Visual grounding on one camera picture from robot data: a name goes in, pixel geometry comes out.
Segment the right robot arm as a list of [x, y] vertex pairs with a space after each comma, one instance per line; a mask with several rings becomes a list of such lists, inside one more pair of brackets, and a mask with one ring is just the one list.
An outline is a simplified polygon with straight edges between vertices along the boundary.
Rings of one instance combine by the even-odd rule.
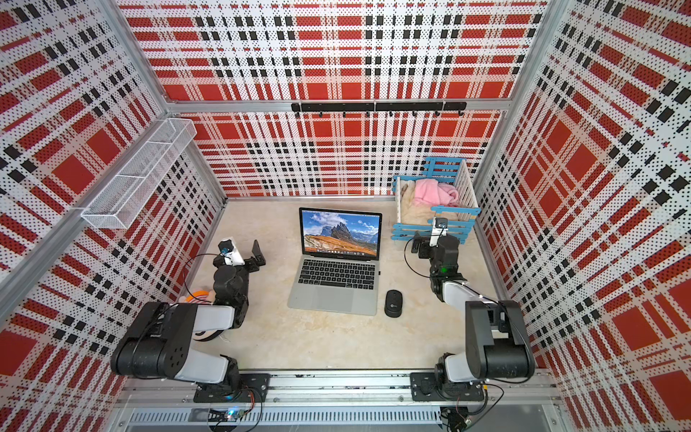
[[429, 262], [425, 278], [432, 293], [464, 315], [464, 350], [439, 358], [437, 388], [449, 392], [486, 380], [529, 381], [536, 360], [518, 303], [491, 299], [469, 286], [459, 271], [460, 242], [456, 237], [417, 233], [410, 242], [411, 251]]

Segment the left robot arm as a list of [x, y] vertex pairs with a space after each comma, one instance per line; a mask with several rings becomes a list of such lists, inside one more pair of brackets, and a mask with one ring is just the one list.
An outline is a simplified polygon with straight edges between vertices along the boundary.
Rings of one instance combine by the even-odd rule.
[[238, 329], [249, 309], [249, 275], [266, 265], [257, 241], [243, 258], [234, 239], [223, 239], [214, 257], [212, 301], [148, 302], [111, 357], [114, 374], [137, 379], [195, 383], [204, 390], [234, 394], [242, 390], [236, 359], [210, 355], [195, 343]]

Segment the beige cloth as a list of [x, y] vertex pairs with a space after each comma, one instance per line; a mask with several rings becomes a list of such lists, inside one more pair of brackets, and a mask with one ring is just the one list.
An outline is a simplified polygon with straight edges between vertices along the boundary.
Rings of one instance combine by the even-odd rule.
[[437, 214], [433, 207], [414, 205], [413, 197], [417, 180], [402, 180], [401, 184], [401, 222], [405, 224], [428, 225], [428, 220]]

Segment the green circuit board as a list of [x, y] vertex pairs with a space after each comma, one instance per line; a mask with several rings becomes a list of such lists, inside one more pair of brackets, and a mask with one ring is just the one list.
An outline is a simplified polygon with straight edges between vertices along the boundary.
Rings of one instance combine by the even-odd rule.
[[244, 417], [250, 413], [250, 410], [241, 409], [226, 409], [215, 410], [210, 409], [207, 415], [209, 423], [224, 423], [224, 422], [238, 422], [243, 421]]

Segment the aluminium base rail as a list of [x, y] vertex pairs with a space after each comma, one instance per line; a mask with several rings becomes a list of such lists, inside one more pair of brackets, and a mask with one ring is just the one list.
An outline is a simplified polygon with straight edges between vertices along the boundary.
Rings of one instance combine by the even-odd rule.
[[[271, 374], [265, 402], [195, 403], [196, 384], [132, 380], [110, 431], [429, 430], [569, 431], [552, 375], [526, 383], [477, 383], [484, 401], [413, 401], [411, 373], [430, 369], [250, 370]], [[243, 421], [209, 423], [210, 409], [250, 410]]]

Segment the black wireless mouse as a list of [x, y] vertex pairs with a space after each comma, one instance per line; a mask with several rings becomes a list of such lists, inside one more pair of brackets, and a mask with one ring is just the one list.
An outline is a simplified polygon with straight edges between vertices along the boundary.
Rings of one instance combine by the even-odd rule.
[[384, 313], [389, 318], [399, 318], [402, 314], [403, 295], [398, 290], [389, 290], [385, 296]]

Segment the blue white storage crate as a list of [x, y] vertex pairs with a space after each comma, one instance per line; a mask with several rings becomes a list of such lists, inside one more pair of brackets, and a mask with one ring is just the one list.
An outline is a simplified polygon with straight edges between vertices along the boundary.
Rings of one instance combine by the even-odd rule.
[[397, 215], [392, 240], [429, 236], [435, 218], [447, 219], [444, 234], [464, 244], [480, 215], [470, 171], [463, 158], [427, 157], [417, 176], [394, 176]]

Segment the black hook rail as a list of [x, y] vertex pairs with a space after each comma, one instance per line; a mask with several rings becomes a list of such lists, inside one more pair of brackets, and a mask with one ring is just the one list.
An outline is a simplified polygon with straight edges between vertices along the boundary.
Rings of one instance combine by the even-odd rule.
[[293, 113], [396, 113], [396, 112], [452, 112], [468, 108], [467, 102], [356, 102], [356, 103], [294, 103]]

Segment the pink cloth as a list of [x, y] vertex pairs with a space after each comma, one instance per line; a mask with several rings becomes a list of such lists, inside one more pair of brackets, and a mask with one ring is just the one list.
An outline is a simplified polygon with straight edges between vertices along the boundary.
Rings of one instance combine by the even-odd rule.
[[440, 183], [429, 178], [415, 182], [414, 205], [455, 207], [458, 205], [459, 199], [460, 194], [453, 185]]

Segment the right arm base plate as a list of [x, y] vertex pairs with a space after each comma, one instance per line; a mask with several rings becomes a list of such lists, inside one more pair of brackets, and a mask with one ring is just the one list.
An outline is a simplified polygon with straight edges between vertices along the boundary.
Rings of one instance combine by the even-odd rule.
[[484, 401], [484, 390], [480, 384], [440, 383], [434, 373], [411, 373], [410, 391], [413, 401]]

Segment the silver laptop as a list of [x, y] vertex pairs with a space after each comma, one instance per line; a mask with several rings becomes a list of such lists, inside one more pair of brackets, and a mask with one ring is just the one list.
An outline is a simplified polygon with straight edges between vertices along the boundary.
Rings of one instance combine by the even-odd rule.
[[299, 217], [302, 258], [288, 307], [376, 315], [383, 215], [302, 207]]

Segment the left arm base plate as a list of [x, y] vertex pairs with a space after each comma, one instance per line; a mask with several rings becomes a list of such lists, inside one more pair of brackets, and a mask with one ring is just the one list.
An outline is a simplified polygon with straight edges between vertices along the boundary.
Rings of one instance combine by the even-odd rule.
[[266, 401], [271, 374], [241, 373], [236, 383], [199, 383], [195, 403], [252, 403]]

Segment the cartoon face plush toy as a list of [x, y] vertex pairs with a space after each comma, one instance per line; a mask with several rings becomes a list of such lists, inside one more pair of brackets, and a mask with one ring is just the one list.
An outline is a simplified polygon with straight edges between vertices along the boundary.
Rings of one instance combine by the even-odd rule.
[[[213, 304], [215, 300], [215, 294], [209, 291], [197, 291], [187, 296], [182, 296], [178, 302], [189, 302], [189, 303], [199, 303], [199, 304]], [[194, 333], [193, 339], [198, 342], [209, 342], [214, 340], [219, 336], [217, 330], [206, 330], [197, 331]]]

